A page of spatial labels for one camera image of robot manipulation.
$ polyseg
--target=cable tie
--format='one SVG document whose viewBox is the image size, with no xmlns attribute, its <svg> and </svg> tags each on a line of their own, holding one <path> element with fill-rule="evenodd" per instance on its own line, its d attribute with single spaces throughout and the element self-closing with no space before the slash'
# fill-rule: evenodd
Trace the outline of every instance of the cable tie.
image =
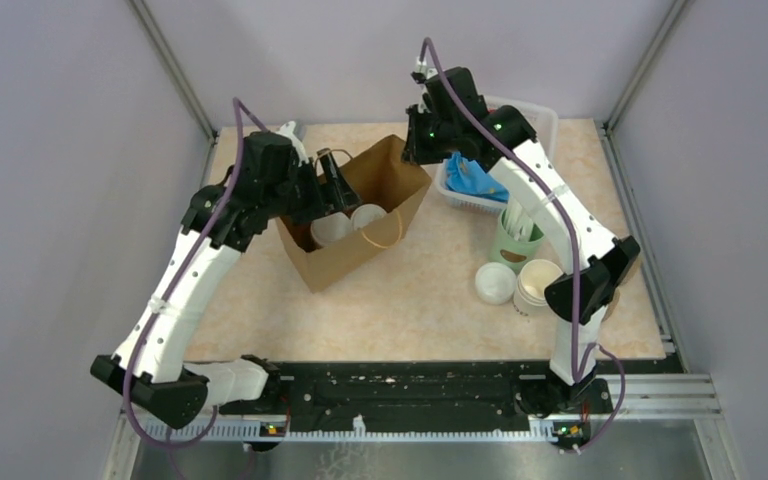
<svg viewBox="0 0 768 480">
<path fill-rule="evenodd" d="M 554 202 L 555 200 L 557 200 L 558 197 L 560 197 L 561 195 L 569 192 L 569 190 L 570 190 L 569 185 L 567 185 L 566 183 L 563 184 L 563 185 L 558 185 L 557 187 L 555 187 L 554 190 L 552 190 L 549 193 L 549 195 L 546 195 L 546 198 L 544 198 L 540 202 L 540 206 L 541 207 L 545 207 L 546 205 L 548 205 L 548 204 Z"/>
<path fill-rule="evenodd" d="M 570 187 L 566 183 L 563 184 L 563 185 L 558 185 L 551 192 L 549 192 L 549 195 L 546 195 L 546 197 L 543 198 L 543 200 L 541 200 L 540 203 L 536 207 L 534 207 L 532 209 L 529 209 L 529 210 L 526 210 L 525 213 L 527 213 L 529 217 L 534 218 L 535 215 L 537 215 L 538 212 L 540 212 L 541 210 L 546 208 L 547 205 L 549 205 L 550 203 L 554 202 L 561 195 L 563 195 L 563 194 L 565 194 L 565 193 L 567 193 L 569 191 L 570 191 Z"/>
<path fill-rule="evenodd" d="M 148 309 L 151 310 L 151 313 L 154 314 L 159 315 L 163 313 L 167 307 L 169 307 L 169 302 L 163 300 L 157 295 L 152 295 L 148 301 Z"/>
</svg>

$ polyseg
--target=blue cloth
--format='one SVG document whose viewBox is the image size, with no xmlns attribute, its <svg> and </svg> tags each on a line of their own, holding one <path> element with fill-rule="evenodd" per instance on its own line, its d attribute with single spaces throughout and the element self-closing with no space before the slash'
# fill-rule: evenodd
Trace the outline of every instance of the blue cloth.
<svg viewBox="0 0 768 480">
<path fill-rule="evenodd" d="M 505 187 L 485 173 L 475 160 L 455 152 L 446 160 L 445 168 L 446 188 L 449 190 L 497 202 L 508 201 Z"/>
</svg>

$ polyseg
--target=beige marble surface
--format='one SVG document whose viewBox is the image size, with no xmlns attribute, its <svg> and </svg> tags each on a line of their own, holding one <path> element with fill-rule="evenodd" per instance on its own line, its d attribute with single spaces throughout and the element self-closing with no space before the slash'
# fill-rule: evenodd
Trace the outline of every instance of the beige marble surface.
<svg viewBox="0 0 768 480">
<path fill-rule="evenodd" d="M 403 123 L 313 125 L 304 143 L 308 152 L 327 146 L 355 154 L 405 131 Z M 223 130 L 212 182 L 222 178 L 235 151 L 236 133 Z M 628 233 L 591 120 L 560 122 L 554 164 L 606 227 Z M 433 177 L 437 167 L 426 168 Z M 222 281 L 187 358 L 227 360 L 251 353 L 276 361 L 548 359 L 555 341 L 551 312 L 525 318 L 511 304 L 482 303 L 474 291 L 494 222 L 490 215 L 449 207 L 432 186 L 398 246 L 311 294 L 273 221 Z M 538 256 L 555 253 L 545 242 Z M 622 288 L 600 341 L 621 358 L 665 356 L 639 270 Z"/>
</svg>

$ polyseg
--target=white wall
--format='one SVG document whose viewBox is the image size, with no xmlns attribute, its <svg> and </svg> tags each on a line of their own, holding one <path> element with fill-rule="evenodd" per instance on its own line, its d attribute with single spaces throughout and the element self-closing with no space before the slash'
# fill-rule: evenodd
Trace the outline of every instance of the white wall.
<svg viewBox="0 0 768 480">
<path fill-rule="evenodd" d="M 685 353 L 768 478 L 768 2 L 696 2 L 618 138 Z"/>
<path fill-rule="evenodd" d="M 479 91 L 606 118 L 670 0 L 149 1 L 213 122 L 399 120 L 423 37 Z"/>
<path fill-rule="evenodd" d="M 205 149 L 125 2 L 0 1 L 0 479 L 98 477 Z"/>
</svg>

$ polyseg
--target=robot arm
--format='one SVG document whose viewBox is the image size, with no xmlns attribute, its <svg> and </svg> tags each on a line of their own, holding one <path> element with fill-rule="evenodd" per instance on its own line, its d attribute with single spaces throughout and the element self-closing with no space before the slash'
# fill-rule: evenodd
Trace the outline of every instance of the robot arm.
<svg viewBox="0 0 768 480">
<path fill-rule="evenodd" d="M 424 86 L 422 102 L 407 110 L 408 139 L 403 160 L 417 164 L 439 163 L 449 156 L 449 152 L 460 151 L 467 158 L 478 161 L 485 172 L 501 183 L 544 232 L 558 253 L 565 272 L 546 289 L 547 302 L 560 317 L 550 368 L 564 384 L 574 386 L 573 370 L 577 365 L 571 364 L 573 249 L 566 223 L 557 208 L 550 204 L 554 200 L 562 204 L 578 239 L 578 261 L 582 267 L 577 364 L 581 363 L 587 345 L 598 340 L 599 327 L 614 291 L 624 280 L 640 247 L 632 237 L 618 239 L 582 205 L 549 162 L 535 130 L 518 110 L 503 106 L 488 111 L 484 98 L 476 91 L 471 73 L 465 68 L 451 68 L 442 75 L 446 76 L 466 110 L 538 173 L 551 193 L 547 195 L 468 121 L 444 88 L 440 74 L 421 60 L 417 60 L 412 76 Z M 595 358 L 588 357 L 582 375 L 587 380 L 582 379 L 581 385 L 586 386 L 592 378 L 589 374 L 595 363 Z"/>
<path fill-rule="evenodd" d="M 254 357 L 231 362 L 184 363 L 184 353 L 198 328 L 210 298 L 222 278 L 260 234 L 269 219 L 287 215 L 306 223 L 360 205 L 358 195 L 340 174 L 330 154 L 324 154 L 325 181 L 293 133 L 294 124 L 277 132 L 257 132 L 244 145 L 245 175 L 208 239 L 195 251 L 167 301 L 162 300 L 173 277 L 190 254 L 200 232 L 225 192 L 225 180 L 199 190 L 190 201 L 175 250 L 137 325 L 110 356 L 98 356 L 91 373 L 122 393 L 125 369 L 149 318 L 157 319 L 133 369 L 130 394 L 173 428 L 190 423 L 205 407 L 261 397 L 271 366 Z"/>
</svg>

